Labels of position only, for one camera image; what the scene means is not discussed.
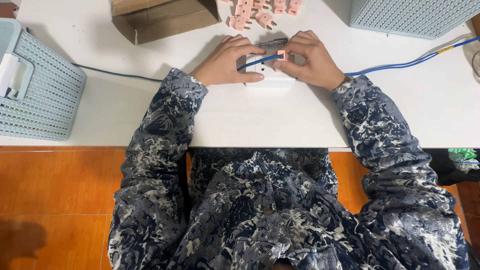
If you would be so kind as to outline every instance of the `orange tiled floor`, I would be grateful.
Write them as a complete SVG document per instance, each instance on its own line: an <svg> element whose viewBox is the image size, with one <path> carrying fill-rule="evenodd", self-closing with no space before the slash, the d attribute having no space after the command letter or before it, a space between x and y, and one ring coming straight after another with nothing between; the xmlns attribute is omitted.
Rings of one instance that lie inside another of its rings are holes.
<svg viewBox="0 0 480 270"><path fill-rule="evenodd" d="M331 160L340 202L359 212L368 171L351 153ZM105 250L122 148L0 147L0 161L0 270L110 269ZM449 190L457 196L455 186ZM463 221L460 205L456 211Z"/></svg>

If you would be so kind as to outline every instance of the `person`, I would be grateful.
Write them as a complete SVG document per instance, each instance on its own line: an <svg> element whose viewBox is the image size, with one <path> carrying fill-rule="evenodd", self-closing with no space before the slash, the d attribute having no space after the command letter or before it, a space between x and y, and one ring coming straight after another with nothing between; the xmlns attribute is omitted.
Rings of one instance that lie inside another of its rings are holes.
<svg viewBox="0 0 480 270"><path fill-rule="evenodd" d="M265 51L226 36L190 74L170 71L133 134L114 194L113 269L467 269L455 199L393 101L365 75L346 77L312 31L283 49L305 63L276 68L332 92L371 170L361 180L369 202L355 215L339 203L327 149L195 148L184 218L178 160L207 87L263 79L236 60Z"/></svg>

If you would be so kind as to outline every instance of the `blue electrical wire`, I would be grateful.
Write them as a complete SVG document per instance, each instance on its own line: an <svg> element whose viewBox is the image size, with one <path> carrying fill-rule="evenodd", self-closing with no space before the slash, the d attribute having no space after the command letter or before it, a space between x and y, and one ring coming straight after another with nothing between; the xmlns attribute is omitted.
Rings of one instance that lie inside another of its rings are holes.
<svg viewBox="0 0 480 270"><path fill-rule="evenodd" d="M362 75L362 74L367 74L367 73L374 72L374 71L378 71L378 70L411 67L411 66L420 64L420 63L422 63L422 62L425 62L425 61L427 61L428 59L432 59L433 57L441 54L442 52L446 52L446 51L448 51L448 50L450 50L450 49L453 49L453 48L456 48L456 47L459 47L459 46L468 44L468 43L473 42L473 41L476 41L476 40L480 40L480 37L472 38L472 39L470 39L470 40L457 43L457 44L455 44L455 45L453 45L453 46L449 46L449 47L447 47L447 48L445 48L445 49L441 49L441 50L439 50L439 51L436 51L436 52L434 52L434 53L431 53L431 54L429 54L429 55L427 55L427 56L418 58L418 59L413 60L413 61L408 62L408 63L386 65L386 66L381 66L381 67L377 67L377 68L368 69L368 70L361 71L361 72L347 73L346 75L347 75L347 76L359 76L359 75Z"/></svg>
<svg viewBox="0 0 480 270"><path fill-rule="evenodd" d="M240 70L242 70L246 67L253 66L253 65L256 65L256 64L261 63L261 62L265 62L265 61L272 60L272 59L277 59L277 58L282 58L282 56L281 55L273 55L273 56L262 58L262 59L257 60L257 61L253 61L253 62L247 63L247 64L239 67L237 69L237 71L240 71Z"/></svg>

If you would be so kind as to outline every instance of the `cardboard box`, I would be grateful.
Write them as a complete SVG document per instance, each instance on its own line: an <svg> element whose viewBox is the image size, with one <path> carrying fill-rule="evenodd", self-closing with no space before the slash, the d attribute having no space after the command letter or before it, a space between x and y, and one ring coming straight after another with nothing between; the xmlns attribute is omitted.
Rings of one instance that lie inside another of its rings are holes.
<svg viewBox="0 0 480 270"><path fill-rule="evenodd" d="M221 21L216 0L112 0L112 22L133 44L178 35Z"/></svg>

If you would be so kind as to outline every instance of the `white wall socket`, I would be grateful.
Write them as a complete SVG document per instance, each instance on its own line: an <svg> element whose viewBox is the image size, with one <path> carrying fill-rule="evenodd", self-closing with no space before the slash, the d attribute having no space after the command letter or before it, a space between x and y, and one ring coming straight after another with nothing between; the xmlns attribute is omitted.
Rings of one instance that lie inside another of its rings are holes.
<svg viewBox="0 0 480 270"><path fill-rule="evenodd" d="M247 55L247 63L265 58L264 55ZM245 83L246 87L264 87L264 88L290 88L295 83L295 77L283 72L275 72L273 63L275 60L265 61L245 69L245 72L257 72L265 76L265 79L256 83Z"/></svg>

